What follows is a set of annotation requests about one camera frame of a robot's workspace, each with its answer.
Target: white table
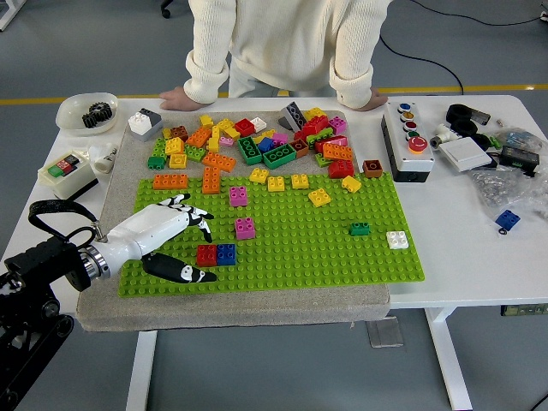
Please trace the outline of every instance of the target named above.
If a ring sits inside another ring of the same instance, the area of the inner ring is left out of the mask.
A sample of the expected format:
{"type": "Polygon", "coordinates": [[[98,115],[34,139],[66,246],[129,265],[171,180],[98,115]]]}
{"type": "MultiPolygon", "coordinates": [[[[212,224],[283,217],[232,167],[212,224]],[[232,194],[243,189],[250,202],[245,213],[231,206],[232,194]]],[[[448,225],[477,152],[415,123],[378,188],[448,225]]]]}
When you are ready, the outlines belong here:
{"type": "MultiPolygon", "coordinates": [[[[495,121],[501,118],[506,124],[524,128],[545,139],[523,104],[511,96],[413,96],[391,100],[415,102],[425,129],[430,132],[444,122],[451,104],[460,103],[491,114],[489,124],[479,127],[481,133],[497,130],[495,121]]],[[[380,130],[382,108],[368,113],[354,112],[345,110],[333,98],[222,98],[201,112],[274,111],[291,101],[296,101],[303,110],[318,106],[324,110],[343,111],[352,130],[358,163],[377,158],[385,170],[390,169],[380,130]]],[[[130,116],[141,107],[154,110],[158,106],[159,100],[154,99],[120,100],[119,118],[111,130],[93,138],[59,133],[46,163],[60,157],[69,148],[119,143],[130,116]]],[[[498,226],[482,208],[469,177],[456,172],[444,158],[437,155],[436,159],[426,183],[396,183],[426,280],[391,284],[390,306],[394,309],[425,308],[451,406],[453,409],[470,409],[472,406],[445,320],[457,307],[548,302],[544,264],[548,226],[545,220],[528,213],[520,216],[521,221],[508,235],[500,235],[498,226]]],[[[79,202],[96,216],[101,214],[109,178],[99,176],[99,186],[79,198],[79,202]]],[[[3,259],[47,239],[45,233],[38,232],[28,223],[27,209],[32,202],[49,198],[52,196],[48,188],[35,185],[3,259]]],[[[63,218],[59,219],[56,228],[69,232],[80,225],[81,221],[77,223],[72,218],[63,218]]],[[[62,310],[74,313],[78,293],[64,278],[54,282],[52,288],[62,303],[62,310]]],[[[137,361],[148,369],[148,374],[141,369],[141,375],[150,375],[152,370],[155,331],[150,332],[152,334],[141,333],[134,375],[140,366],[137,361]]],[[[136,385],[143,382],[147,383],[147,380],[132,380],[128,406],[130,403],[132,407],[140,404],[144,409],[146,390],[136,389],[136,385]]]]}

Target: black power cable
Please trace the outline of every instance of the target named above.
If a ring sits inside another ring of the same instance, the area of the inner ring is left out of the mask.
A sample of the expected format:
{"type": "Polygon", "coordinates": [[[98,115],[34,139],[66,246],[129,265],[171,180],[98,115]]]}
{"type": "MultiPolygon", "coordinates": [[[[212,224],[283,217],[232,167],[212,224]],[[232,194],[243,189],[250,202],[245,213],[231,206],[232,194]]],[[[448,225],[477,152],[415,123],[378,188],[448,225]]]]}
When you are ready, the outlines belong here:
{"type": "MultiPolygon", "coordinates": [[[[456,14],[451,14],[451,13],[444,13],[443,11],[438,11],[438,10],[434,10],[434,9],[431,9],[427,6],[425,6],[424,4],[422,3],[419,3],[417,0],[410,0],[411,2],[413,3],[416,3],[418,4],[419,6],[421,6],[423,9],[426,9],[426,10],[429,10],[429,11],[432,11],[434,13],[438,13],[439,15],[448,15],[448,16],[452,16],[452,17],[461,17],[463,19],[469,19],[469,20],[472,20],[472,21],[476,21],[480,24],[483,24],[483,25],[486,25],[486,26],[492,26],[492,27],[506,27],[506,26],[517,26],[517,25],[520,25],[520,24],[526,24],[526,23],[530,23],[532,21],[536,21],[536,20],[541,20],[540,17],[536,17],[532,20],[527,20],[527,21],[520,21],[520,22],[517,22],[517,23],[504,23],[504,24],[493,24],[493,23],[487,23],[485,21],[481,21],[481,20],[478,20],[478,19],[475,19],[473,17],[470,17],[469,15],[456,15],[456,14]]],[[[388,49],[390,50],[392,53],[396,54],[397,56],[400,56],[400,57],[406,57],[406,58],[410,58],[411,60],[417,60],[417,61],[420,61],[420,62],[427,62],[427,63],[432,63],[432,64],[436,64],[437,66],[441,67],[442,69],[445,69],[447,70],[449,73],[451,73],[451,75],[453,77],[455,77],[456,81],[459,83],[459,87],[461,88],[461,95],[464,94],[464,86],[462,85],[461,83],[461,80],[458,78],[458,76],[453,73],[450,69],[448,69],[447,67],[445,67],[443,64],[441,63],[438,63],[438,62],[434,62],[433,60],[428,60],[426,58],[421,58],[421,57],[413,57],[413,56],[408,56],[406,54],[402,54],[402,53],[399,53],[397,51],[395,51],[394,49],[392,49],[390,46],[388,46],[386,44],[386,42],[384,41],[383,39],[383,35],[381,34],[379,36],[380,38],[380,41],[383,43],[383,45],[388,49]]]]}
{"type": "Polygon", "coordinates": [[[517,25],[520,25],[520,24],[527,24],[527,23],[530,23],[532,21],[536,21],[536,20],[540,20],[540,17],[536,17],[532,20],[527,20],[527,21],[520,21],[518,23],[504,23],[504,24],[493,24],[493,23],[487,23],[485,21],[481,21],[481,20],[478,20],[478,19],[475,19],[473,17],[470,17],[469,15],[455,15],[455,14],[451,14],[451,13],[444,13],[443,11],[438,11],[438,10],[434,10],[434,9],[430,9],[429,7],[425,6],[424,4],[421,4],[419,2],[417,2],[417,0],[411,0],[413,3],[416,3],[418,4],[419,6],[421,6],[423,9],[427,9],[427,10],[430,10],[430,11],[433,11],[434,13],[438,13],[439,15],[448,15],[448,16],[452,16],[452,17],[461,17],[463,19],[469,19],[469,20],[472,20],[472,21],[476,21],[478,22],[479,24],[483,24],[485,26],[494,26],[494,27],[505,27],[505,26],[517,26],[517,25]]]}
{"type": "Polygon", "coordinates": [[[534,411],[535,409],[537,409],[537,407],[542,404],[544,401],[546,401],[546,398],[548,398],[548,394],[546,394],[539,402],[537,402],[536,404],[534,404],[534,407],[531,408],[531,411],[534,411]]]}
{"type": "Polygon", "coordinates": [[[380,35],[379,38],[380,38],[380,41],[383,43],[383,45],[384,45],[388,50],[390,50],[391,52],[393,52],[394,54],[396,54],[397,56],[410,58],[411,60],[418,60],[418,61],[420,61],[420,62],[427,62],[427,63],[436,64],[437,66],[441,67],[442,69],[445,69],[445,70],[449,71],[449,72],[451,73],[451,75],[452,75],[453,77],[455,77],[456,81],[459,83],[459,87],[461,88],[461,95],[464,94],[464,86],[462,85],[461,80],[458,78],[458,76],[457,76],[455,73],[453,73],[450,69],[448,69],[447,67],[445,67],[443,64],[434,62],[433,60],[428,60],[427,58],[408,56],[407,54],[402,54],[402,53],[399,53],[399,52],[397,52],[397,51],[394,51],[394,49],[392,49],[389,45],[386,44],[386,42],[385,42],[384,39],[383,39],[383,35],[382,35],[382,34],[380,35]]]}

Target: black roll of tape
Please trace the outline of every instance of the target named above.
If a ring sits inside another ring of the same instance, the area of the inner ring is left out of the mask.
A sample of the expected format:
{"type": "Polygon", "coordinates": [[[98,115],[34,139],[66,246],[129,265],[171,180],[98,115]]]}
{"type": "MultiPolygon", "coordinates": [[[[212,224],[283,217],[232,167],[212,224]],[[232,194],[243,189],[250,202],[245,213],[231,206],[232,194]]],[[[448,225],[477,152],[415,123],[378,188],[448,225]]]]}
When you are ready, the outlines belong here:
{"type": "Polygon", "coordinates": [[[445,120],[453,124],[456,120],[470,120],[472,118],[472,109],[464,104],[452,104],[447,110],[445,120]]]}
{"type": "Polygon", "coordinates": [[[472,140],[481,148],[484,152],[487,151],[489,147],[491,147],[491,141],[489,140],[489,137],[483,134],[474,134],[471,136],[472,140]]]}
{"type": "Polygon", "coordinates": [[[478,127],[471,120],[461,118],[451,123],[451,130],[462,137],[471,137],[478,133],[478,127]]]}

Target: black gear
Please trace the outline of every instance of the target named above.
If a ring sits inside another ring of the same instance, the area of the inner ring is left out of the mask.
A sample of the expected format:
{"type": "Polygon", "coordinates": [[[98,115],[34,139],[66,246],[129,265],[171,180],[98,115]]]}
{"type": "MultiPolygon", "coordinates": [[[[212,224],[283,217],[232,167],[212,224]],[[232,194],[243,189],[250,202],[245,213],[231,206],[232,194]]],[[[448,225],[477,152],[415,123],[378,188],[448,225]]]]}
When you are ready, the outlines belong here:
{"type": "Polygon", "coordinates": [[[88,113],[82,116],[82,121],[84,122],[86,128],[94,128],[95,126],[97,126],[97,120],[92,113],[88,113]]]}
{"type": "Polygon", "coordinates": [[[95,117],[98,122],[104,122],[112,117],[112,109],[106,103],[95,103],[89,108],[89,113],[95,117]]]}

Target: clear plastic bag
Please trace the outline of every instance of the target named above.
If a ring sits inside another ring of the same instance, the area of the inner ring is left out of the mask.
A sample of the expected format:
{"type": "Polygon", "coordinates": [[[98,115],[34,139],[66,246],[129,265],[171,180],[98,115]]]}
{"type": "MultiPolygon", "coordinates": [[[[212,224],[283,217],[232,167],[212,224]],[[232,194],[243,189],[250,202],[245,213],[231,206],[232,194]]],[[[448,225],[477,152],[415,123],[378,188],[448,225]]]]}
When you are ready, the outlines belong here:
{"type": "Polygon", "coordinates": [[[536,152],[542,155],[548,154],[547,143],[523,128],[502,128],[492,136],[503,146],[519,148],[526,152],[536,152]]]}
{"type": "Polygon", "coordinates": [[[532,178],[519,169],[472,170],[469,175],[493,220],[530,194],[532,178]]]}
{"type": "Polygon", "coordinates": [[[542,218],[548,219],[548,166],[541,166],[535,177],[530,180],[528,208],[536,211],[542,218]]]}

